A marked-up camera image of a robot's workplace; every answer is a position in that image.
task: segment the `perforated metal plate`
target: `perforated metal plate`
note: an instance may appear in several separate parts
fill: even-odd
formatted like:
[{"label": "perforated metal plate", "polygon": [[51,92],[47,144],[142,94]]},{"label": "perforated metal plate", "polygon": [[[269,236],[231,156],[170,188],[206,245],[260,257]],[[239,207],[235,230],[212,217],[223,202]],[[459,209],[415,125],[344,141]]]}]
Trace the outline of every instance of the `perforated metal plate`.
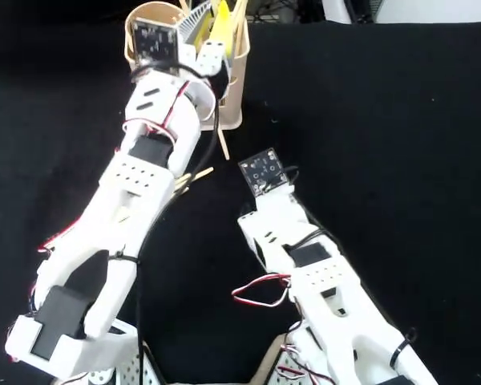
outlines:
[{"label": "perforated metal plate", "polygon": [[274,365],[273,371],[269,375],[266,381],[266,385],[313,385],[312,380],[309,375],[304,375],[298,379],[287,379],[286,377],[280,375],[280,372],[287,374],[289,377],[295,375],[294,373],[282,369],[277,369],[278,367],[288,368],[291,371],[303,372],[298,365],[289,357],[286,351],[281,351]]},{"label": "perforated metal plate", "polygon": [[[161,381],[157,378],[155,370],[150,361],[144,355],[143,384],[160,385]],[[139,384],[139,356],[136,355],[131,360],[120,365],[116,371],[116,385],[138,385]]]}]

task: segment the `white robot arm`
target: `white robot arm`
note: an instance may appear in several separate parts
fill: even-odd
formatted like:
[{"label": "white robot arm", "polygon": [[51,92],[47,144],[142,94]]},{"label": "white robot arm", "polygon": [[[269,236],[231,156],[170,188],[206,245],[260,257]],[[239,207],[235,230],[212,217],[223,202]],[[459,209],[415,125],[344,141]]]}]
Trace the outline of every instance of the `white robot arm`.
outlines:
[{"label": "white robot arm", "polygon": [[[38,268],[30,313],[17,318],[6,341],[11,357],[68,379],[135,355],[135,327],[115,318],[135,280],[144,238],[182,192],[175,192],[175,179],[229,81],[223,42],[208,40],[197,57],[193,45],[180,50],[184,63],[141,61],[134,71],[139,80],[125,110],[123,141],[82,216],[43,246],[48,258]],[[100,250],[109,253],[107,280],[91,302],[64,284]]]},{"label": "white robot arm", "polygon": [[[282,346],[287,361],[308,373],[311,383],[436,384],[406,346],[407,337],[385,320],[364,291],[333,236],[316,221],[310,223],[275,152],[261,152],[240,168],[257,209],[238,223],[265,270],[286,283],[302,316]],[[276,369],[273,379],[280,375]]]}]

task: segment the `black fabric background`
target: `black fabric background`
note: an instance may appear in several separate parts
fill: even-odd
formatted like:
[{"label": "black fabric background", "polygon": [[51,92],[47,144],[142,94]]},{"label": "black fabric background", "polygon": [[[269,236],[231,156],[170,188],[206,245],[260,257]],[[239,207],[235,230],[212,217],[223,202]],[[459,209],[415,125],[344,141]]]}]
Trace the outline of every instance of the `black fabric background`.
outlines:
[{"label": "black fabric background", "polygon": [[[248,381],[296,319],[288,305],[229,297],[262,273],[236,225],[251,199],[236,162],[274,146],[299,165],[297,194],[342,240],[372,295],[402,331],[418,328],[415,349],[438,381],[481,384],[481,24],[251,34],[233,160],[216,152],[216,171],[172,208],[147,250],[144,325],[166,380]],[[48,382],[8,363],[6,328],[26,311],[36,246],[79,215],[121,139],[131,91],[122,44],[119,24],[0,32],[4,383]],[[83,275],[98,281],[103,264],[89,266]],[[133,306],[129,298],[126,321]]]}]

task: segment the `wooden stick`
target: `wooden stick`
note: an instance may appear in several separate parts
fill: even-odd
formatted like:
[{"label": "wooden stick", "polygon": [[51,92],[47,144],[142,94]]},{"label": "wooden stick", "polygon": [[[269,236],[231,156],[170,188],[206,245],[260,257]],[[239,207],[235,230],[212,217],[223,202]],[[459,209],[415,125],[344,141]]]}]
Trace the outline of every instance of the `wooden stick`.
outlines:
[{"label": "wooden stick", "polygon": [[180,2],[180,8],[182,9],[182,11],[188,15],[191,13],[191,10],[189,8],[189,6],[187,5],[187,2],[185,0],[179,0]]},{"label": "wooden stick", "polygon": [[244,34],[244,19],[241,25],[237,28],[237,33],[235,35],[235,51],[233,52],[233,58],[236,58],[241,54],[242,38]]},{"label": "wooden stick", "polygon": [[189,187],[186,187],[185,190],[180,195],[184,195],[187,191],[189,191]]},{"label": "wooden stick", "polygon": [[226,160],[230,160],[230,151],[228,150],[228,145],[226,144],[226,139],[224,138],[223,129],[221,127],[219,127],[219,131],[217,132],[217,134],[219,136],[221,148],[223,149],[224,158]]},{"label": "wooden stick", "polygon": [[[214,167],[206,168],[205,170],[198,172],[192,181],[194,182],[195,180],[201,179],[204,176],[207,176],[212,171],[214,171]],[[181,187],[182,184],[185,183],[190,176],[191,176],[191,174],[187,173],[187,174],[181,176],[180,178],[178,178],[176,180],[175,189],[178,189],[179,187]]]}]

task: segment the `red wire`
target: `red wire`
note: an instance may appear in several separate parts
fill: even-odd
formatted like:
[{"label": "red wire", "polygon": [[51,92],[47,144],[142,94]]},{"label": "red wire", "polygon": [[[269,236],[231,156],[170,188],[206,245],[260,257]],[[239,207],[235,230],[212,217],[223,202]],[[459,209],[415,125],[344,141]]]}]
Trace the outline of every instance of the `red wire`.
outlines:
[{"label": "red wire", "polygon": [[149,127],[148,124],[154,126],[159,131],[164,131],[167,135],[169,135],[172,138],[173,142],[176,142],[175,136],[166,127],[161,126],[160,124],[158,124],[157,122],[154,122],[153,120],[149,120],[149,119],[145,119],[145,118],[132,118],[132,119],[129,119],[129,120],[125,120],[123,122],[123,126],[125,124],[133,122],[135,120],[140,120],[141,122],[144,122],[148,131],[150,131],[150,132],[155,131],[155,130],[153,130],[151,127]]},{"label": "red wire", "polygon": [[47,249],[47,247],[46,247],[47,245],[49,245],[55,239],[57,239],[57,238],[63,236],[64,234],[68,233],[73,228],[73,226],[76,225],[76,223],[79,221],[79,219],[80,219],[80,217],[78,217],[73,222],[71,222],[64,230],[59,231],[55,235],[52,235],[50,238],[48,238],[40,247],[38,247],[38,251],[40,253],[42,253],[44,250]]},{"label": "red wire", "polygon": [[180,89],[178,90],[178,93],[176,94],[175,100],[173,100],[173,104],[171,105],[171,108],[169,108],[168,114],[166,115],[166,118],[162,122],[162,127],[165,128],[167,126],[168,121],[169,121],[169,117],[173,113],[173,108],[175,107],[176,101],[178,100],[178,98],[180,98],[184,94],[188,85],[189,85],[189,81],[185,82],[184,85],[182,87],[180,87]]},{"label": "red wire", "polygon": [[292,367],[284,367],[280,365],[278,367],[281,371],[288,371],[289,373],[292,373],[293,375],[303,375],[304,373],[302,371],[297,371],[296,369],[293,369]]}]

